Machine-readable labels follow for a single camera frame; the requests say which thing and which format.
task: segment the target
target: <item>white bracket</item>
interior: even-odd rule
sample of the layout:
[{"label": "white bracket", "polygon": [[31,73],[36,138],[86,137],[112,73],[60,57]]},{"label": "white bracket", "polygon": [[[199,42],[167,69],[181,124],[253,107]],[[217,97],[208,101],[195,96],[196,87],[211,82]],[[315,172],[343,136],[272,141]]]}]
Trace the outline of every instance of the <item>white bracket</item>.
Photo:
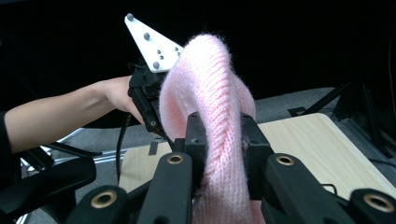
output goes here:
[{"label": "white bracket", "polygon": [[177,62],[183,48],[128,13],[125,24],[152,73],[167,72]]}]

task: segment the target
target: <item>black sleeve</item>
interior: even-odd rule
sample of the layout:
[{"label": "black sleeve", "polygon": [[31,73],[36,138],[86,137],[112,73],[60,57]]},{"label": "black sleeve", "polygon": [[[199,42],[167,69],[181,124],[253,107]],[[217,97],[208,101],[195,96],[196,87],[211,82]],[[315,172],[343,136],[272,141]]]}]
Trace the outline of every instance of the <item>black sleeve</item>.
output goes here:
[{"label": "black sleeve", "polygon": [[9,144],[4,115],[6,112],[0,111],[0,189],[15,183],[18,179],[19,160],[12,155]]}]

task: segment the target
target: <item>knitted texture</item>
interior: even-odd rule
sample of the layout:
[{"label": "knitted texture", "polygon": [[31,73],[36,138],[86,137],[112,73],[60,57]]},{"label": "knitted texture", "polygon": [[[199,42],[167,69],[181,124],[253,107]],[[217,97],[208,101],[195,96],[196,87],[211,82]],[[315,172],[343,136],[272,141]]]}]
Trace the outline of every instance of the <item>knitted texture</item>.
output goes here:
[{"label": "knitted texture", "polygon": [[160,94],[160,113],[169,137],[184,138],[187,118],[198,111],[205,126],[207,158],[193,200],[193,223],[263,223],[260,203],[251,202],[243,163],[241,112],[255,119],[250,91],[233,73],[226,46],[198,35],[169,71]]}]

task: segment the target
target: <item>gray floor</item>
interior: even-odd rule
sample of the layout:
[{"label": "gray floor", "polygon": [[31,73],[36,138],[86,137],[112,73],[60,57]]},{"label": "gray floor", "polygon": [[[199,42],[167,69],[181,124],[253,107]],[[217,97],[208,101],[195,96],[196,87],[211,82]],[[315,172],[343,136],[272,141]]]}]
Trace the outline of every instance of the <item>gray floor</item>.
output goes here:
[{"label": "gray floor", "polygon": [[[277,97],[260,99],[256,101],[257,122],[268,122],[278,119],[290,118],[288,109],[303,106],[309,108],[333,88],[320,88],[308,91],[292,92]],[[332,111],[336,106],[338,99],[333,100],[324,106],[319,112],[329,116],[340,130],[356,145],[357,148],[369,159],[389,161],[396,164],[396,159],[387,159],[382,153],[375,148],[370,140],[369,135],[364,131],[359,119],[338,120]],[[114,161],[114,151],[117,148],[117,141],[120,134],[120,128],[117,129],[89,129],[82,130],[77,134],[66,139],[67,145],[78,147],[89,151],[102,151],[106,159],[97,160],[97,178],[90,185],[77,191],[77,200],[79,200],[89,191],[103,185],[117,185],[116,163]],[[156,135],[147,133],[146,129],[140,125],[129,127],[122,148],[143,146],[155,140]],[[52,156],[57,162],[65,158],[70,159],[70,155],[52,152]],[[375,162],[375,167],[396,187],[396,168]],[[37,209],[28,216],[25,223],[42,224],[55,223],[47,214]]]}]

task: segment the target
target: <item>wooden table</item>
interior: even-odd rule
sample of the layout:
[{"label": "wooden table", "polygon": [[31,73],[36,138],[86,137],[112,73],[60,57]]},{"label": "wooden table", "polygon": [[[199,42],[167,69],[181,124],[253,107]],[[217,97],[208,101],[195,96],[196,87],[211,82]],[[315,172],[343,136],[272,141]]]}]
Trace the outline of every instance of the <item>wooden table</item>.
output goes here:
[{"label": "wooden table", "polygon": [[[396,198],[396,188],[326,115],[282,119],[259,127],[275,153],[298,158],[321,184],[334,184],[339,196],[349,199],[354,189],[371,188]],[[151,156],[149,146],[128,150],[121,167],[120,187],[129,192],[149,181],[159,158],[170,151],[167,143],[160,143],[157,154]]]}]

